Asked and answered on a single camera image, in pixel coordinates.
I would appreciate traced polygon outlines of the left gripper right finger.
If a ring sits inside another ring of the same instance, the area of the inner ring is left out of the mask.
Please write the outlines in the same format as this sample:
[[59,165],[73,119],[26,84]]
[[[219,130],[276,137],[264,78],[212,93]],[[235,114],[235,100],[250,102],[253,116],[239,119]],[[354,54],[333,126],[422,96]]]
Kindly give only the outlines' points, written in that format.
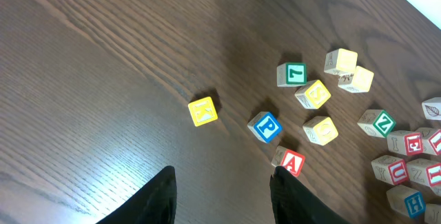
[[275,168],[269,186],[277,224],[349,224],[284,167]]

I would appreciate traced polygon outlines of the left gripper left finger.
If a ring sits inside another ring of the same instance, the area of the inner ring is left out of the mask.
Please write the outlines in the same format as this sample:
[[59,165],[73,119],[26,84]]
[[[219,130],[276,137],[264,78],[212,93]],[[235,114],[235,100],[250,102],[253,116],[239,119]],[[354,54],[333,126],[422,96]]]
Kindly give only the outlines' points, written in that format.
[[176,205],[175,169],[168,165],[97,224],[174,224]]

